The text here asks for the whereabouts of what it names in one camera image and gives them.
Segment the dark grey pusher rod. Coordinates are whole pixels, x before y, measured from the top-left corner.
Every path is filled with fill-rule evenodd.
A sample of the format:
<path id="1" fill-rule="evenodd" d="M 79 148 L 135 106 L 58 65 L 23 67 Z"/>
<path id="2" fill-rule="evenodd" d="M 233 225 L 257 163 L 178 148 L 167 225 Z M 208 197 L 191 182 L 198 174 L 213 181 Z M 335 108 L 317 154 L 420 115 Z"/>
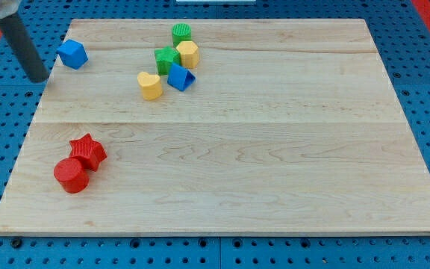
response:
<path id="1" fill-rule="evenodd" d="M 49 77 L 49 72 L 18 13 L 0 19 L 0 31 L 28 79 L 33 83 L 44 82 Z"/>

